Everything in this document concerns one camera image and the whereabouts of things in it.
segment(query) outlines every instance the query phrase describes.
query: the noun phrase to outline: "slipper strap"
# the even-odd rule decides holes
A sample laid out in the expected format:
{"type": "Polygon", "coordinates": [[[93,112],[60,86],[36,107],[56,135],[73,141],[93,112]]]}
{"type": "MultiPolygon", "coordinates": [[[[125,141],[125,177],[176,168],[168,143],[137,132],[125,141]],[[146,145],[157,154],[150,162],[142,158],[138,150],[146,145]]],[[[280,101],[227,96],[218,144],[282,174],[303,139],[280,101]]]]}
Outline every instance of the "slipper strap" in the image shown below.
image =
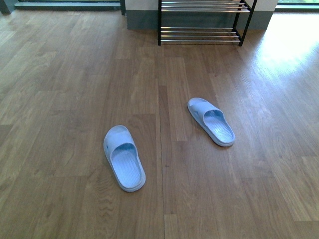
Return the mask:
{"type": "Polygon", "coordinates": [[[201,120],[204,120],[204,116],[208,111],[220,111],[221,110],[214,105],[212,105],[210,102],[200,102],[197,104],[194,104],[190,107],[193,112],[197,113],[201,120]]]}
{"type": "Polygon", "coordinates": [[[113,151],[126,143],[132,144],[136,150],[136,146],[128,130],[108,136],[104,141],[104,150],[108,158],[111,159],[113,151]]]}

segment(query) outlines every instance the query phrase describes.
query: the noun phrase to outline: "wooden floor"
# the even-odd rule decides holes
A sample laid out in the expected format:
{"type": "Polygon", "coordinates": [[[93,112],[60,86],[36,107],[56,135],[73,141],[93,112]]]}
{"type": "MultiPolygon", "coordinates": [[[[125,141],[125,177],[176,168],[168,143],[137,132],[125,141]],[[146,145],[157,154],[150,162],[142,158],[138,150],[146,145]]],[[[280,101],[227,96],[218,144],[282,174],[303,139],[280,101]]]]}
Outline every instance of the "wooden floor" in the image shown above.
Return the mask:
{"type": "Polygon", "coordinates": [[[158,47],[119,11],[0,16],[0,238],[319,238],[318,22],[274,14],[243,47],[158,47]],[[192,97],[224,111],[232,147],[192,97]],[[103,163],[117,124],[147,177],[134,193],[103,163]]]}

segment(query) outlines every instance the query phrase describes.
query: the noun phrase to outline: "white wall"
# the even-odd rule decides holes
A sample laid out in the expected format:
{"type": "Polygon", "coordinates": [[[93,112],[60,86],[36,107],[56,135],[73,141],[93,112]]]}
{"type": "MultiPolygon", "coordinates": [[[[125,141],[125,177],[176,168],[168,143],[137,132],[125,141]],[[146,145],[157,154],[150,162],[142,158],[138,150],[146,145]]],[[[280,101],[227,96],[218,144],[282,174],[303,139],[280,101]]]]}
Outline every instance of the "white wall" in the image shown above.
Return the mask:
{"type": "MultiPolygon", "coordinates": [[[[278,0],[258,0],[256,11],[274,11],[278,0]]],[[[126,10],[157,10],[158,0],[125,0],[126,10]]]]}

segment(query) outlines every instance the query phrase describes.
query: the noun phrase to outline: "shoe rack shelf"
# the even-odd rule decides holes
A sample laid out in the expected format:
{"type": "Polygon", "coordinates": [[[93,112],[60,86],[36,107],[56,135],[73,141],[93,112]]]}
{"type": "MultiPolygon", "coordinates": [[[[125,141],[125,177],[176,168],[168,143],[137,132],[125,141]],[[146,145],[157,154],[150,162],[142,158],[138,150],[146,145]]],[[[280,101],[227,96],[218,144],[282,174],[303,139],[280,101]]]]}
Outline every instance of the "shoe rack shelf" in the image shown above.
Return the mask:
{"type": "Polygon", "coordinates": [[[159,0],[158,44],[229,44],[243,45],[257,0],[249,6],[245,0],[159,0]],[[165,12],[223,12],[235,14],[229,27],[162,26],[165,12]],[[242,34],[237,30],[240,14],[249,14],[242,34]]]}

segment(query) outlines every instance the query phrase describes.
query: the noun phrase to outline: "light blue slipper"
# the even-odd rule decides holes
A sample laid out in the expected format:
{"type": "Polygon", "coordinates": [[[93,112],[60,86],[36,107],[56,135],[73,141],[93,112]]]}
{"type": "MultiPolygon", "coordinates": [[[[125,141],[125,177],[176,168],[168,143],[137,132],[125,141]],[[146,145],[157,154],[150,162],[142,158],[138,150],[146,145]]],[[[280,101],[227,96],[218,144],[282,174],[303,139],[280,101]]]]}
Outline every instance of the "light blue slipper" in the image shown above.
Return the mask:
{"type": "Polygon", "coordinates": [[[120,187],[126,192],[139,190],[145,184],[145,172],[129,130],[114,126],[104,138],[104,152],[120,187]]]}
{"type": "Polygon", "coordinates": [[[194,119],[215,143],[223,147],[233,145],[235,134],[220,109],[202,98],[190,99],[187,106],[194,119]]]}

